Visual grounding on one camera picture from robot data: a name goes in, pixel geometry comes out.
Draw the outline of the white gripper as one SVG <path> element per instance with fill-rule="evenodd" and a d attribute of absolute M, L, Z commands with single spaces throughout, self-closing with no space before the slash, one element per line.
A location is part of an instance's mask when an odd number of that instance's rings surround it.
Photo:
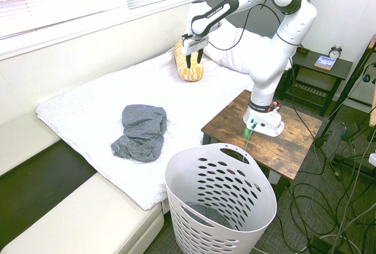
<path fill-rule="evenodd" d="M 209 37 L 198 38 L 196 36 L 182 38 L 182 54 L 186 55 L 187 69 L 191 68 L 191 54 L 197 51 L 197 63 L 201 62 L 203 48 L 209 44 Z"/>

